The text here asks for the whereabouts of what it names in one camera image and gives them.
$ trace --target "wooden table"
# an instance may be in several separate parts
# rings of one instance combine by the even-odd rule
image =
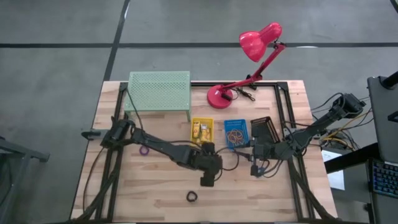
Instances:
[[[312,116],[304,83],[301,80],[287,81],[296,122],[310,124]],[[119,82],[104,82],[93,128],[108,129],[114,113]],[[192,116],[211,117],[215,120],[214,137],[216,149],[225,146],[225,119],[246,119],[250,134],[251,119],[270,116],[280,135],[279,115],[275,93],[272,88],[259,87],[252,93],[256,101],[239,96],[229,108],[217,110],[206,101],[208,87],[192,88]],[[190,123],[185,113],[141,113],[145,131],[164,140],[189,140]],[[125,147],[114,222],[273,222],[295,221],[296,212],[287,163],[273,178],[250,176],[251,163],[241,159],[239,167],[223,172],[214,187],[200,187],[203,172],[177,166],[158,152],[148,156],[139,154],[138,145]],[[100,140],[91,141],[81,172],[80,183],[73,206],[72,218],[82,213],[83,189],[90,167],[101,150]],[[225,168],[236,164],[236,155],[226,151],[221,154]],[[87,190],[86,206],[97,194],[104,168],[105,152],[101,155]],[[308,181],[312,192],[328,212],[336,216],[328,178],[319,147],[309,146],[304,157]],[[185,197],[189,190],[198,194],[195,203]],[[303,209],[304,196],[300,194]]]

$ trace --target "black keyboard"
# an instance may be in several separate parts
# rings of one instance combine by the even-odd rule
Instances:
[[[375,193],[398,198],[398,166],[372,161],[372,190]]]

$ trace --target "gray floor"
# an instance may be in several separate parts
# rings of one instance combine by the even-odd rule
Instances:
[[[0,0],[0,44],[112,43],[123,2]],[[237,42],[240,32],[272,21],[288,43],[398,41],[398,13],[388,0],[132,0],[121,42]],[[87,145],[80,131],[92,124],[110,51],[0,49],[0,135],[51,153],[47,164],[30,166],[13,223],[68,218]],[[395,72],[397,55],[395,47],[287,48],[263,75],[304,80],[315,107],[339,91],[367,96],[366,78]],[[110,80],[146,70],[239,80],[257,66],[239,48],[119,49]],[[376,140],[372,124],[352,134],[361,146]],[[341,218],[367,218],[359,202],[334,195]]]

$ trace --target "blue tray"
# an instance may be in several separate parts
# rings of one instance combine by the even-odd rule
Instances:
[[[246,145],[249,142],[246,120],[234,119],[224,121],[225,141],[228,148]]]

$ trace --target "purple ring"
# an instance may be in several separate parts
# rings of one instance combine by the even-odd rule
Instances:
[[[143,155],[143,156],[146,156],[146,155],[148,155],[148,153],[149,153],[149,149],[147,148],[147,147],[145,147],[145,146],[141,146],[140,148],[139,148],[139,153],[141,154],[141,155]]]

